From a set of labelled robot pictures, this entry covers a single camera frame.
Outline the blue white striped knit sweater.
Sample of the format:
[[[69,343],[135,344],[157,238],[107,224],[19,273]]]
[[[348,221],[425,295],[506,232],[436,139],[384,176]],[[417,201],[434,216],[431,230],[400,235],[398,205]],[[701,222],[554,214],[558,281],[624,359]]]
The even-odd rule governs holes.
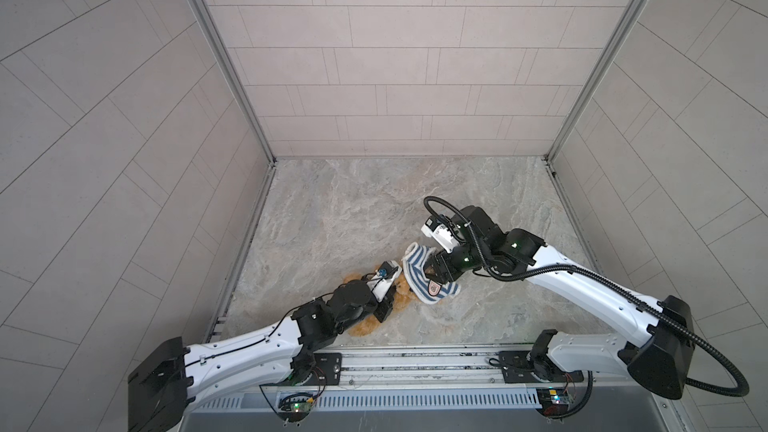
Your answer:
[[[457,283],[441,285],[427,278],[425,265],[435,252],[436,248],[413,242],[406,248],[402,257],[403,274],[411,291],[427,305],[437,304],[447,297],[455,297],[461,291],[461,286]]]

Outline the tan plush teddy bear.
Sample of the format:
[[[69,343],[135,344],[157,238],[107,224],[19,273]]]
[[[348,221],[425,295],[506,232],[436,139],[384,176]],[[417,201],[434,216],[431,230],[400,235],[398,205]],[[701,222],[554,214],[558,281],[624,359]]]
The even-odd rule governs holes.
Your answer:
[[[384,300],[374,312],[346,331],[353,337],[365,337],[378,330],[383,324],[380,318],[388,320],[403,312],[414,300],[416,295],[411,290],[404,273],[401,273],[388,289]]]

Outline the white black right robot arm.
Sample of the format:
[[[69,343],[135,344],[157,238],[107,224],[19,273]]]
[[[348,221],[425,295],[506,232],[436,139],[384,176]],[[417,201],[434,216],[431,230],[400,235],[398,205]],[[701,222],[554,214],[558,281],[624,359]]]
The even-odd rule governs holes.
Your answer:
[[[610,327],[606,334],[540,333],[524,369],[541,381],[575,372],[634,379],[646,390],[678,400],[685,388],[694,343],[669,326],[686,327],[690,309],[672,296],[638,294],[592,273],[524,229],[504,232],[476,206],[452,217],[432,213],[422,232],[441,247],[425,265],[431,285],[449,285],[468,272],[502,281],[528,281],[573,302]]]

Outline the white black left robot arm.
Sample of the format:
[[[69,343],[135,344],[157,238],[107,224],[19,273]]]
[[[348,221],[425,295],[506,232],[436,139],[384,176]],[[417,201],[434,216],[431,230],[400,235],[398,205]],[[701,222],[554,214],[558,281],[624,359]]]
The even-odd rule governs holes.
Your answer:
[[[168,431],[229,392],[305,381],[317,351],[371,315],[388,317],[395,290],[393,279],[352,280],[250,333],[205,344],[162,342],[128,376],[129,430]]]

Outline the left green circuit board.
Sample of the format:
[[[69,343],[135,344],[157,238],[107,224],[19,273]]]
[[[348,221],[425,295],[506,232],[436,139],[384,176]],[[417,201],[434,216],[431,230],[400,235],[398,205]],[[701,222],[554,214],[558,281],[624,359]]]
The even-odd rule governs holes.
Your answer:
[[[299,392],[282,397],[278,402],[278,415],[287,423],[303,421],[314,409],[317,397],[308,392]]]

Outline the green circuit board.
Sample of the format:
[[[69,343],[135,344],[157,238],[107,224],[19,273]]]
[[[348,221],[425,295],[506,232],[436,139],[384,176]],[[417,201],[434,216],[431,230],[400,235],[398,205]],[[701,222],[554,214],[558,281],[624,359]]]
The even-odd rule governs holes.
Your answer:
[[[536,394],[541,405],[538,412],[544,417],[564,415],[573,403],[573,397],[564,388],[539,388]]]
[[[278,415],[287,423],[303,421],[314,409],[317,397],[308,392],[299,392],[282,397],[278,402]]]

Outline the white ventilation grille strip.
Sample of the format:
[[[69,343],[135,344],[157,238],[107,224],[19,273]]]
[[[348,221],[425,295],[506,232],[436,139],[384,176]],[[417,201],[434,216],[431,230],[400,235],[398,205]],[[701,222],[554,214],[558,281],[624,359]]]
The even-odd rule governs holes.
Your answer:
[[[196,409],[198,413],[269,412],[279,400],[298,388],[263,387],[232,393]],[[532,388],[464,387],[411,389],[346,389],[331,387],[318,399],[315,412],[352,411],[422,411],[422,410],[496,410],[540,409],[537,392]]]

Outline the right green circuit board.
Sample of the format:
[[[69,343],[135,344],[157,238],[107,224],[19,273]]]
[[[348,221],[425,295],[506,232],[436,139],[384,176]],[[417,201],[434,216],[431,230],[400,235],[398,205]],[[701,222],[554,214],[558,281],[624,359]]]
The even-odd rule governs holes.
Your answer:
[[[564,415],[573,403],[573,397],[564,388],[539,388],[536,394],[541,405],[538,412],[544,417]]]

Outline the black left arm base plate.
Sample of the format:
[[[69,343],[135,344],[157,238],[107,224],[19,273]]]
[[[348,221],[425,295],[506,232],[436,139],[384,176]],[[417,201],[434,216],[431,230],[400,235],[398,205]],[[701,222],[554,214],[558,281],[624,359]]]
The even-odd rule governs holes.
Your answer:
[[[341,353],[300,353],[291,362],[285,383],[291,386],[336,386],[340,382]]]

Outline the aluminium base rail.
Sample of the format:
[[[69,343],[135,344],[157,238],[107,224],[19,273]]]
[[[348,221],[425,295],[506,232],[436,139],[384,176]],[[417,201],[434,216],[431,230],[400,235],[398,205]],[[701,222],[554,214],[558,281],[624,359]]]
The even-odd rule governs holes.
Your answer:
[[[488,364],[491,356],[501,351],[530,351],[546,355],[560,369],[579,370],[584,381],[589,374],[599,384],[630,384],[626,366],[608,356],[607,345],[581,347],[574,340],[562,350],[553,345],[491,344],[440,346],[333,346],[316,353],[343,355],[340,382],[346,389],[381,388],[464,388],[500,387],[505,384],[501,370]],[[562,383],[518,383],[529,388],[541,388]]]

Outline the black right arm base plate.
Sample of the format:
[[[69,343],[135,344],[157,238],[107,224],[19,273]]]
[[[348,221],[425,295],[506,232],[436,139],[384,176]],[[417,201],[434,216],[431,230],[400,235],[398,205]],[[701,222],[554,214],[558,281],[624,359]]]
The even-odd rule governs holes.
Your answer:
[[[533,355],[530,351],[501,351],[491,356],[488,364],[501,370],[505,384],[584,381],[582,371],[566,372],[546,355]]]

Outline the aluminium right corner post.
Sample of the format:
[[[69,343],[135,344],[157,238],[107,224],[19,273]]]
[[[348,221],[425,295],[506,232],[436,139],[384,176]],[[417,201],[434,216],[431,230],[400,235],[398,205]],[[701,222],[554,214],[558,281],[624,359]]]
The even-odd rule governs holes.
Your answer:
[[[637,23],[648,1],[649,0],[629,0],[627,6],[624,8],[614,30],[609,36],[607,44],[601,51],[584,86],[581,88],[570,112],[566,116],[563,126],[555,138],[552,147],[545,155],[545,161],[550,167],[553,166],[555,159],[608,72],[608,69],[613,64],[618,52],[626,42],[632,28]]]

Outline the aluminium corner post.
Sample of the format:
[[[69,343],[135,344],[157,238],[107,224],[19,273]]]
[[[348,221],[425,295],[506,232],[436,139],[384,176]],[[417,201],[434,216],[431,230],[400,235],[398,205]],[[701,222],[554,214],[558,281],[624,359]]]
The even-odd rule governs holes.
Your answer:
[[[266,135],[260,126],[257,116],[253,110],[252,104],[240,81],[234,63],[225,47],[222,37],[216,27],[213,16],[205,0],[188,0],[192,12],[194,13],[203,36],[206,39],[213,55],[222,71],[223,77],[232,92],[234,99],[244,113],[251,129],[256,135],[258,144],[265,153],[269,167],[276,167],[276,157],[269,146]]]
[[[601,51],[584,86],[581,88],[570,112],[566,116],[563,126],[555,138],[552,147],[545,155],[545,161],[550,167],[553,166],[555,159],[608,72],[608,69],[613,64],[618,52],[626,42],[632,28],[637,23],[648,1],[649,0],[629,0],[627,6],[624,8],[614,30],[609,36],[607,44]]]

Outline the aluminium left corner post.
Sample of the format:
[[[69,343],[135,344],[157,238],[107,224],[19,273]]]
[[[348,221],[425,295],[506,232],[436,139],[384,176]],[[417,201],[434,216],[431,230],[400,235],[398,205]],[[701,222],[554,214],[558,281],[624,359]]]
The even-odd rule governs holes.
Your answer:
[[[269,167],[276,167],[276,157],[269,146],[266,135],[260,126],[257,116],[253,110],[252,104],[240,81],[234,63],[225,47],[222,37],[216,27],[213,16],[205,0],[188,0],[192,12],[194,13],[203,36],[206,39],[213,55],[222,71],[223,77],[232,92],[234,99],[244,113],[251,129],[256,135],[258,144],[265,153]]]

